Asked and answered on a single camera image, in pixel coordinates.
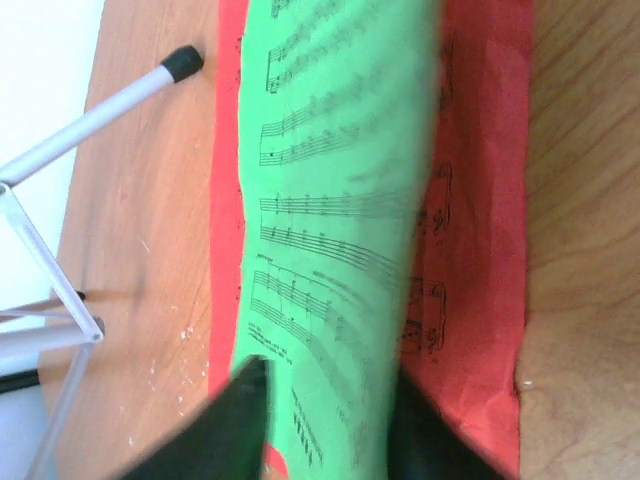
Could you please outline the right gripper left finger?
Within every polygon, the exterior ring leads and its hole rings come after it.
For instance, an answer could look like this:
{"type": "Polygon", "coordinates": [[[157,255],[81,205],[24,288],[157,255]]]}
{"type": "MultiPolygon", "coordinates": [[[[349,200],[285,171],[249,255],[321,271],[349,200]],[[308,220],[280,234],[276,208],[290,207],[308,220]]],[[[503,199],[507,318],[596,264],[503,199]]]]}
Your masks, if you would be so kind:
{"type": "Polygon", "coordinates": [[[269,426],[269,361],[249,357],[186,427],[123,479],[258,479],[269,426]]]}

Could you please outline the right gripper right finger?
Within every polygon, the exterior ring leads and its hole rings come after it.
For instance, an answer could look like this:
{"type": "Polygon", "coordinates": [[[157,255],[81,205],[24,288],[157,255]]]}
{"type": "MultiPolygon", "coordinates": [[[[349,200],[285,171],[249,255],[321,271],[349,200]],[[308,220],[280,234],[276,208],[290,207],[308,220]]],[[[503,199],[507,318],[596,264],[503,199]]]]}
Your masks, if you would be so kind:
{"type": "Polygon", "coordinates": [[[398,373],[387,434],[387,476],[394,480],[505,477],[458,437],[404,370],[398,373]]]}

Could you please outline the red sheet music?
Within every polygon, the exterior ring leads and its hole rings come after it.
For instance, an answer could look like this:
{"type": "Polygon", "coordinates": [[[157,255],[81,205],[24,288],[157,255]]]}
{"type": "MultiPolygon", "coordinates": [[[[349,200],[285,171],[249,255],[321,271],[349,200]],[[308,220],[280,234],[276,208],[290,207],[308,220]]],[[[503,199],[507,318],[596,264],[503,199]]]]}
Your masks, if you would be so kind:
{"type": "MultiPolygon", "coordinates": [[[[238,181],[249,1],[218,1],[209,389],[229,376],[245,233],[238,181]]],[[[456,434],[519,479],[515,365],[525,326],[524,170],[533,1],[444,1],[435,164],[418,214],[402,365],[456,434]]]]}

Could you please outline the green sheet music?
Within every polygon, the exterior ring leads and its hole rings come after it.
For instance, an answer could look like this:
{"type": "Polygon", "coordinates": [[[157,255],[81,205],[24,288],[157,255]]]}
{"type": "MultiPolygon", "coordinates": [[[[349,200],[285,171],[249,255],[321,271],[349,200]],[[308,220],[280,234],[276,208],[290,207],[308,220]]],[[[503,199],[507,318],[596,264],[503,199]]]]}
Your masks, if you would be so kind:
{"type": "Polygon", "coordinates": [[[435,1],[253,1],[233,361],[270,361],[293,479],[382,479],[436,113],[435,1]]]}

